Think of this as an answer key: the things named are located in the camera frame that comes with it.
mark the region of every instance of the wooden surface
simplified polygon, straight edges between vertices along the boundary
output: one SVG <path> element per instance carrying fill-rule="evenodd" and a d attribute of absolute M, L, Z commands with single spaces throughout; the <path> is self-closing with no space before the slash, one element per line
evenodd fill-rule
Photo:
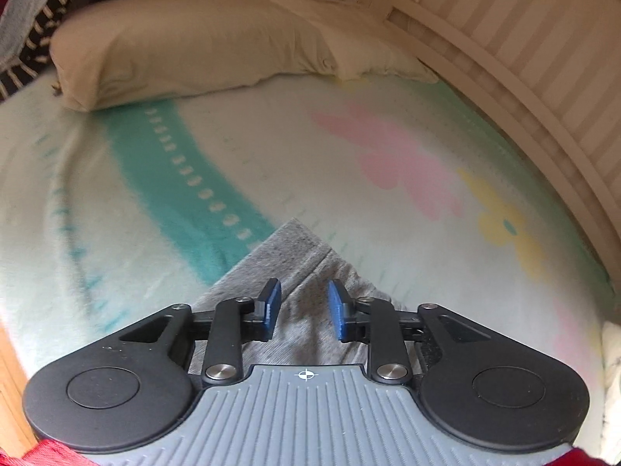
<path fill-rule="evenodd" d="M 21 457 L 35 444 L 35 437 L 22 413 L 22 392 L 26 375 L 0 325 L 0 448 Z"/>
<path fill-rule="evenodd" d="M 374 0 L 371 9 L 494 112 L 621 291 L 621 0 Z"/>

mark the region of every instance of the yellow flower print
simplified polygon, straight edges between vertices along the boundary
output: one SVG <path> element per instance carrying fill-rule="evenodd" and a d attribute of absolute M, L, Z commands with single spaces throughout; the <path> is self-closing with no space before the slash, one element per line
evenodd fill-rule
<path fill-rule="evenodd" d="M 483 205 L 479 215 L 479 231 L 485 239 L 498 247 L 513 243 L 515 255 L 524 272 L 535 281 L 544 277 L 545 255 L 539 243 L 529 235 L 526 220 L 517 208 L 504 202 L 486 181 L 465 170 L 459 174 L 471 193 Z"/>

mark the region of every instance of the silver rivet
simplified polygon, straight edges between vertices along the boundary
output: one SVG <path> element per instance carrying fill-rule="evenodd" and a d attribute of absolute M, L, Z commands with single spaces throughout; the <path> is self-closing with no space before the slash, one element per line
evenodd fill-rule
<path fill-rule="evenodd" d="M 408 369 L 400 364 L 384 364 L 378 368 L 378 375 L 386 380 L 397 380 L 408 374 Z"/>
<path fill-rule="evenodd" d="M 236 374 L 237 370 L 230 364 L 214 364 L 205 370 L 205 375 L 214 380 L 227 380 Z"/>

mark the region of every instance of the white pillowcase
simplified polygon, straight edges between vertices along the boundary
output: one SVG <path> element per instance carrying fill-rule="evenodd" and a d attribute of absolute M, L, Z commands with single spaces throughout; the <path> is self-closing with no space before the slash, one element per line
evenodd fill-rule
<path fill-rule="evenodd" d="M 266 0 L 96 3 L 60 26 L 51 54 L 64 105 L 83 111 L 335 70 L 319 31 Z"/>
<path fill-rule="evenodd" d="M 606 400 L 601 458 L 617 464 L 621 461 L 621 326 L 604 323 L 602 346 Z"/>
<path fill-rule="evenodd" d="M 438 77 L 391 39 L 392 30 L 367 9 L 339 0 L 269 0 L 306 19 L 324 37 L 337 62 L 337 76 L 398 75 L 437 82 Z"/>

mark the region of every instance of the ribbed gray surface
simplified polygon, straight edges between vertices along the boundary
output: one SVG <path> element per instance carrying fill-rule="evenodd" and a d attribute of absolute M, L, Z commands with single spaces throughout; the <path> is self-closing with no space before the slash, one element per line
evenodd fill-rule
<path fill-rule="evenodd" d="M 245 381 L 207 390 L 172 433 L 138 449 L 89 456 L 102 466 L 536 466 L 562 445 L 522 456 L 469 447 L 437 430 L 409 392 L 367 380 L 360 367 L 257 366 Z"/>

